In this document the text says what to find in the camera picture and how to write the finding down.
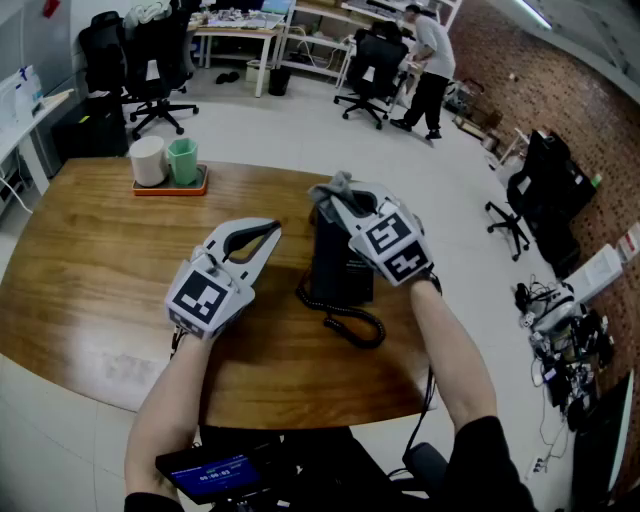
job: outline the white cup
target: white cup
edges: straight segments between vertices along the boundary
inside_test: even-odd
[[[133,177],[143,187],[154,187],[169,174],[162,137],[151,135],[134,142],[129,150]]]

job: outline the brick wall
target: brick wall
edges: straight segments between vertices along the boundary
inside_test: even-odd
[[[603,177],[596,197],[574,219],[582,261],[615,245],[640,219],[640,106],[578,59],[521,30],[485,0],[465,0],[450,30],[457,78],[486,87],[484,103],[504,118],[502,145],[514,128],[552,129],[588,176]],[[518,82],[509,80],[514,73]],[[632,424],[617,490],[640,477],[640,257],[593,306],[610,320],[615,356],[599,376],[603,390],[635,368]]]

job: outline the black trash bin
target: black trash bin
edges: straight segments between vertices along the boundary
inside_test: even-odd
[[[269,76],[269,94],[272,96],[284,96],[289,85],[291,71],[288,69],[272,69]]]

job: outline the black box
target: black box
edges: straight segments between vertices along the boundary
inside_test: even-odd
[[[129,151],[122,105],[113,96],[83,101],[51,133],[63,164],[69,158],[125,156]]]

